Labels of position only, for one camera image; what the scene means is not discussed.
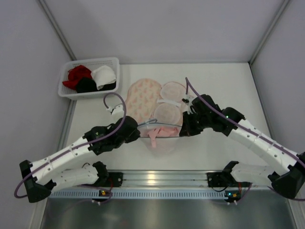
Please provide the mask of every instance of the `white plastic basket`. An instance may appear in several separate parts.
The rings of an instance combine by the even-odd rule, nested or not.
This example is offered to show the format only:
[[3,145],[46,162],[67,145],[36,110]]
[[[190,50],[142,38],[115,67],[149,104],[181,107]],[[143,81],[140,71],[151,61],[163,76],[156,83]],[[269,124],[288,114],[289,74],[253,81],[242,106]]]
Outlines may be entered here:
[[[78,65],[84,65],[91,71],[103,66],[107,65],[114,70],[116,75],[116,86],[113,90],[109,91],[100,91],[100,92],[87,92],[87,93],[77,93],[76,91],[65,87],[62,82],[68,80],[68,71],[72,68],[75,68]],[[108,92],[115,92],[119,88],[120,83],[120,64],[119,59],[115,57],[109,58],[97,58],[97,59],[88,59],[81,61],[70,61],[65,63],[65,65],[61,69],[61,78],[58,86],[58,95],[61,97],[67,97],[72,100],[78,99],[91,99],[91,98],[99,98],[102,97],[103,94]]]

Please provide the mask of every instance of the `white enclosure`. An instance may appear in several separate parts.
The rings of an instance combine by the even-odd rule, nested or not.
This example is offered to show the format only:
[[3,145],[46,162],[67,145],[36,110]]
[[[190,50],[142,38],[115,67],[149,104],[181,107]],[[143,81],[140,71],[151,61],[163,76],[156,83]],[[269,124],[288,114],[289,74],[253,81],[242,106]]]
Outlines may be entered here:
[[[5,0],[0,8],[0,228],[39,228],[31,219],[41,204],[13,196],[21,179],[19,163],[50,155],[99,123],[97,114],[103,111],[97,100],[76,105],[57,95],[60,68],[69,61],[117,57],[124,76],[139,78],[141,68],[153,77],[156,68],[150,64],[183,63],[175,69],[185,71],[179,72],[179,77],[204,73],[208,79],[193,78],[197,85],[201,80],[210,83],[199,86],[205,90],[202,93],[215,93],[212,97],[221,107],[244,111],[253,124],[270,132],[280,144],[304,152],[304,12],[302,0]],[[207,64],[211,62],[221,63],[221,67]],[[185,63],[201,63],[203,67],[187,71]],[[162,68],[174,77],[175,71],[168,65]],[[130,80],[122,78],[122,83]],[[125,84],[119,90],[126,93]],[[222,98],[221,92],[229,96]],[[90,117],[84,110],[92,107]],[[74,108],[72,121],[69,117]],[[208,139],[217,138],[215,133],[205,136],[214,152],[229,147],[241,161],[261,163],[259,158],[243,157],[241,148],[227,140],[217,145]],[[103,157],[117,169],[107,155]],[[173,159],[171,169],[179,169],[181,161]],[[216,156],[209,157],[201,167],[192,158],[181,169],[193,165],[195,169],[221,169],[232,159],[228,156],[219,163]],[[152,169],[165,169],[154,160],[149,164]],[[134,165],[124,166],[132,169]],[[305,191],[298,197],[305,198]],[[304,204],[291,203],[291,208],[298,228],[304,228],[300,213]]]

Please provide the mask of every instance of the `transparent plastic bag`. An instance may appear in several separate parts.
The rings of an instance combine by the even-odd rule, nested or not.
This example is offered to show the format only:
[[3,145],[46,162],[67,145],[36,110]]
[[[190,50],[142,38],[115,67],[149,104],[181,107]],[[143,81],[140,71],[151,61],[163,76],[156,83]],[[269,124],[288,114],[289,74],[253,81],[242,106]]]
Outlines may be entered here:
[[[144,123],[138,126],[141,132],[140,140],[145,146],[156,156],[167,155],[174,151],[177,141],[179,140],[179,132],[181,126],[165,124],[165,123]],[[152,131],[164,131],[155,137],[155,140],[150,138]]]

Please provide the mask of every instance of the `red cloth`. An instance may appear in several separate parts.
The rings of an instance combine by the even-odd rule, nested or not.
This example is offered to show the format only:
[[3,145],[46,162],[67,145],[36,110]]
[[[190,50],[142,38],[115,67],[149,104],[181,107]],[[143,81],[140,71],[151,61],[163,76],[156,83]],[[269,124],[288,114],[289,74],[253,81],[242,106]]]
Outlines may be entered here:
[[68,81],[64,81],[62,84],[76,91],[76,85],[84,77],[92,79],[91,71],[85,66],[79,65],[69,70]]

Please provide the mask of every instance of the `purple cable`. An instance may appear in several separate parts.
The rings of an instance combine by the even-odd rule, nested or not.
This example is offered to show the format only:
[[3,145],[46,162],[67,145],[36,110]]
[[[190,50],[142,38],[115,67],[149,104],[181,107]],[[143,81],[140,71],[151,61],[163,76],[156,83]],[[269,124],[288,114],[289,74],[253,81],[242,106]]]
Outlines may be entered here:
[[[124,115],[123,115],[123,119],[122,119],[122,121],[120,122],[120,124],[119,124],[112,132],[110,132],[109,134],[107,134],[107,135],[105,135],[105,136],[102,136],[102,137],[100,137],[100,138],[97,138],[97,139],[95,139],[95,140],[92,140],[92,141],[89,141],[89,142],[80,144],[80,145],[78,145],[78,146],[74,146],[74,147],[72,147],[72,150],[77,149],[77,148],[79,148],[79,147],[86,146],[86,145],[90,145],[90,144],[95,143],[95,142],[102,141],[102,140],[104,140],[104,139],[110,137],[111,135],[115,134],[115,133],[121,128],[121,126],[123,125],[123,123],[124,123],[124,121],[125,121],[125,118],[126,118],[126,104],[125,104],[123,98],[122,98],[119,94],[117,94],[117,93],[115,93],[115,92],[109,92],[109,93],[107,93],[107,94],[105,95],[105,97],[104,97],[104,99],[103,99],[103,102],[104,102],[105,107],[108,108],[108,106],[107,106],[107,104],[106,104],[106,101],[105,101],[105,98],[106,98],[107,96],[109,96],[110,94],[113,94],[113,95],[116,95],[117,97],[119,97],[119,99],[121,100],[121,102],[122,102],[122,104],[123,104]],[[66,151],[64,151],[63,153],[57,155],[55,158],[53,158],[52,160],[50,160],[50,162],[53,162],[53,161],[57,160],[58,158],[60,158],[60,157],[62,157],[62,156],[64,156],[64,155],[66,155],[66,154],[69,153],[69,152],[70,152],[69,149],[66,150]],[[15,196],[15,198],[20,199],[20,198],[25,198],[25,197],[28,196],[28,195],[18,196],[18,190],[19,190],[19,188],[21,187],[21,185],[22,185],[30,176],[32,176],[34,173],[38,172],[38,171],[41,170],[42,168],[46,167],[48,164],[49,164],[49,162],[44,163],[43,165],[39,166],[39,167],[38,167],[37,169],[35,169],[34,171],[30,172],[28,175],[26,175],[26,176],[24,177],[24,179],[22,179],[22,181],[17,185],[17,187],[16,187],[16,189],[15,189],[15,191],[14,191],[14,196]]]
[[185,94],[188,94],[188,93],[189,93],[189,84],[186,82],[186,92],[185,92]]
[[[112,192],[110,193],[108,199],[106,199],[105,201],[100,202],[100,203],[101,203],[101,204],[106,204],[106,203],[108,203],[108,202],[110,201],[110,198],[111,198],[111,197],[112,197]],[[66,213],[67,211],[69,211],[70,209],[72,209],[73,207],[75,207],[76,205],[78,205],[78,204],[80,204],[80,203],[83,203],[83,202],[89,202],[89,201],[94,203],[95,200],[92,200],[92,199],[82,199],[82,200],[80,200],[80,201],[78,201],[78,202],[76,202],[76,203],[70,205],[69,207],[67,207],[64,211],[62,211],[61,213],[57,214],[57,216],[53,216],[53,215],[51,214],[50,208],[48,208],[48,209],[49,209],[49,210],[48,210],[48,215],[49,215],[49,217],[50,217],[51,219],[58,218],[58,217],[60,217],[61,215],[63,215],[64,213]]]
[[[272,190],[273,192],[275,192],[276,194],[278,194],[277,191],[275,191],[273,188],[271,188],[271,187],[268,187],[268,188],[270,188],[270,190]],[[289,199],[289,200],[305,202],[305,199],[297,199],[297,198],[294,198],[294,199]]]
[[[186,80],[186,84],[187,86],[189,86],[191,88],[191,90],[195,93],[195,95],[208,107],[210,108],[212,111],[214,111],[216,114],[218,114],[220,117],[226,119],[227,121],[229,121],[230,123],[234,124],[235,126],[247,131],[248,133],[256,136],[256,137],[259,137],[260,139],[262,139],[263,141],[269,143],[270,145],[273,144],[272,141],[270,141],[269,139],[265,138],[264,136],[259,136],[256,132],[238,124],[237,122],[233,121],[232,119],[230,118],[227,118],[225,115],[223,115],[222,113],[220,113],[219,111],[217,111],[214,107],[212,107],[207,101],[205,101],[200,95],[199,93],[194,89],[194,87],[191,85],[190,81],[188,80],[188,78],[186,77],[185,78]],[[305,168],[305,164],[303,163],[303,161],[301,161],[298,157],[296,157],[295,155],[293,155],[292,153],[290,153],[288,150],[284,149],[282,146],[279,146],[278,144],[274,144],[273,145],[275,148],[281,150],[282,152],[286,153],[287,155],[289,155],[290,157],[292,157],[294,160],[296,160],[298,163],[300,163],[301,166],[303,166],[303,168]],[[299,201],[305,201],[305,199],[292,199],[292,200],[299,200]]]
[[248,195],[248,193],[250,192],[251,187],[252,187],[252,184],[249,185],[249,187],[246,190],[246,192],[244,193],[244,195],[240,198],[239,201],[237,201],[238,204]]

